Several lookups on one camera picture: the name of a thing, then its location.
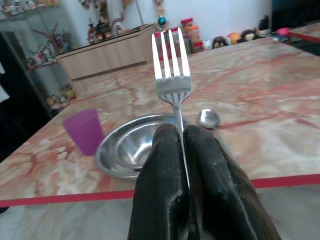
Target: stainless steel fork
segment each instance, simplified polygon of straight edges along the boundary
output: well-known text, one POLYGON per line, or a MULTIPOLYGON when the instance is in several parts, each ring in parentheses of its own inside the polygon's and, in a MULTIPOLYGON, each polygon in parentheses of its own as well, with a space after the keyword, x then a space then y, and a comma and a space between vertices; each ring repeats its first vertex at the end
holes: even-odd
POLYGON ((157 91, 158 97, 161 100, 172 105, 176 127, 178 128, 180 139, 181 139, 184 167, 187 175, 188 186, 190 187, 187 164, 186 164, 185 149, 184 149, 184 141, 183 141, 184 125, 183 125, 182 114, 181 114, 181 103, 192 92, 192 80, 191 80, 189 63, 188 63, 185 43, 181 33, 181 29, 178 28, 178 37, 179 37, 183 76, 180 75, 176 49, 175 49, 175 44, 174 44, 171 30, 169 30, 168 34, 169 34, 169 41, 170 41, 171 55, 172 55, 172 67, 173 67, 173 75, 174 75, 173 77, 171 75, 171 70, 169 66, 164 33, 161 32, 164 77, 162 76, 162 72, 161 72, 161 66, 160 66, 160 61, 158 57, 158 50, 157 50, 155 35, 154 34, 152 35, 152 53, 153 53, 156 91, 157 91))

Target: decorative ornament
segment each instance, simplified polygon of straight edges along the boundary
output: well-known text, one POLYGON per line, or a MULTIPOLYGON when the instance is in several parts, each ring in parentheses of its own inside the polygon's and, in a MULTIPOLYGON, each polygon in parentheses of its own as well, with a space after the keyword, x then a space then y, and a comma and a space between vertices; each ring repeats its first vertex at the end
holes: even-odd
POLYGON ((157 5, 158 13, 158 21, 156 23, 156 27, 159 29, 159 31, 164 31, 166 28, 168 28, 168 21, 164 17, 165 10, 162 7, 164 0, 153 0, 153 2, 157 5))

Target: fork handle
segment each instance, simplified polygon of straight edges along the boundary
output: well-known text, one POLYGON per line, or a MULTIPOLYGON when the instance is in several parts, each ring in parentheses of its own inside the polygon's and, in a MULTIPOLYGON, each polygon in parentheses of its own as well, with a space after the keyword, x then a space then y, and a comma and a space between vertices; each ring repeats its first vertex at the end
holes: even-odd
POLYGON ((187 168, 187 159, 186 159, 185 144, 184 144, 184 123, 182 121, 181 105, 180 104, 173 105, 172 107, 173 107, 173 116, 175 120, 175 126, 178 128, 179 135, 180 135, 184 170, 185 170, 188 188, 190 190, 190 177, 189 177, 188 168, 187 168))

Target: red edge strip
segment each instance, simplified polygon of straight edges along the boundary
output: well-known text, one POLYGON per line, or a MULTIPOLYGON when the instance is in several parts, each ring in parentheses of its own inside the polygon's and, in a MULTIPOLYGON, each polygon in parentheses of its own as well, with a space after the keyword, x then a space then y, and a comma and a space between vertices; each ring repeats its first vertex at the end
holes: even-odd
MULTIPOLYGON (((320 184, 320 174, 252 179, 251 182, 253 186, 257 189, 289 187, 289 186, 299 186, 299 185, 318 185, 320 184)), ((39 205, 39 204, 58 204, 58 203, 69 203, 69 202, 112 200, 112 199, 113 200, 114 199, 130 199, 133 196, 134 196, 133 190, 70 194, 70 195, 60 195, 60 196, 41 196, 41 197, 0 200, 0 208, 11 207, 11 206, 39 205)))
POLYGON ((295 32, 291 32, 291 31, 288 32, 288 36, 289 37, 296 37, 298 39, 303 39, 303 40, 313 42, 316 44, 320 43, 320 37, 316 37, 316 36, 309 36, 309 35, 304 35, 301 33, 295 33, 295 32))

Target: spoon head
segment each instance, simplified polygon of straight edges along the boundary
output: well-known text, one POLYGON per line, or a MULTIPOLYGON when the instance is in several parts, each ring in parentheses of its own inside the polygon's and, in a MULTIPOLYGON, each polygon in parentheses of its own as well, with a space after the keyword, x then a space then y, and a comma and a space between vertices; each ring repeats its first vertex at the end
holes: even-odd
POLYGON ((220 119, 212 109, 203 109, 198 115, 198 123, 206 129, 216 129, 220 123, 220 119))

